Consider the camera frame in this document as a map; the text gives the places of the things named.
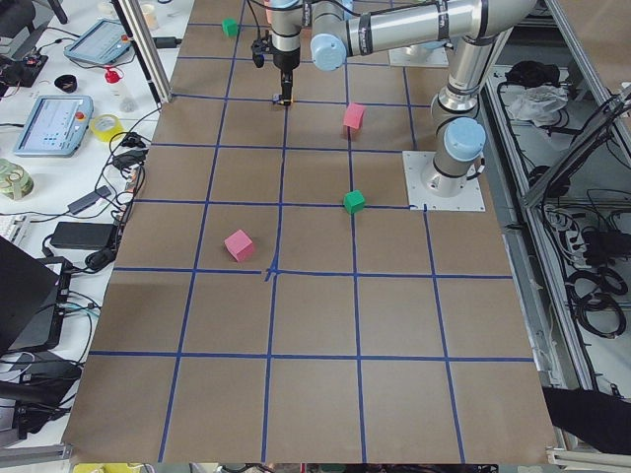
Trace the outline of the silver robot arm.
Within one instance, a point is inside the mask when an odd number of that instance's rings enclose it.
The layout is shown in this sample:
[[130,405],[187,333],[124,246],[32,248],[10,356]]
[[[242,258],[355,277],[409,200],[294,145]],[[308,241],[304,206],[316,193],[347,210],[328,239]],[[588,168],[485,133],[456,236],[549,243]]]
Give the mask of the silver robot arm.
[[271,1],[270,53],[281,74],[279,101],[292,101],[293,71],[301,58],[300,33],[312,31],[311,54],[322,71],[349,57],[432,41],[456,41],[449,78],[438,93],[439,107],[465,113],[477,103],[501,39],[533,9],[533,1],[428,1],[354,16],[338,1]]
[[421,172],[425,186],[439,197],[460,194],[470,168],[481,157],[486,131],[476,120],[479,92],[511,32],[480,38],[463,36],[449,56],[448,81],[431,105],[436,152]]

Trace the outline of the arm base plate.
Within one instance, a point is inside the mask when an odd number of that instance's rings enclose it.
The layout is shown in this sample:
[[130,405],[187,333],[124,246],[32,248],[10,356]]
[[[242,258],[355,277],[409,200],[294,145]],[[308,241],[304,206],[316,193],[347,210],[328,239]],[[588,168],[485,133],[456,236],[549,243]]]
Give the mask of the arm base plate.
[[434,152],[403,151],[408,208],[415,211],[484,212],[485,204],[474,163],[467,174],[446,177],[434,167]]
[[445,48],[440,45],[428,48],[423,44],[391,49],[388,52],[389,64],[398,67],[446,69],[449,61]]

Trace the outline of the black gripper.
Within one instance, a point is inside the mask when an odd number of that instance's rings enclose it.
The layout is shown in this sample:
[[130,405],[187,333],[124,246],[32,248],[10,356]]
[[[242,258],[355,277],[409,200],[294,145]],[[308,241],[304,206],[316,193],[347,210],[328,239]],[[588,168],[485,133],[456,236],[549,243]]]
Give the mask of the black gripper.
[[273,51],[274,65],[280,71],[281,78],[281,94],[279,96],[280,104],[293,103],[293,74],[294,70],[300,66],[301,49],[296,48],[291,51],[282,51],[275,49]]

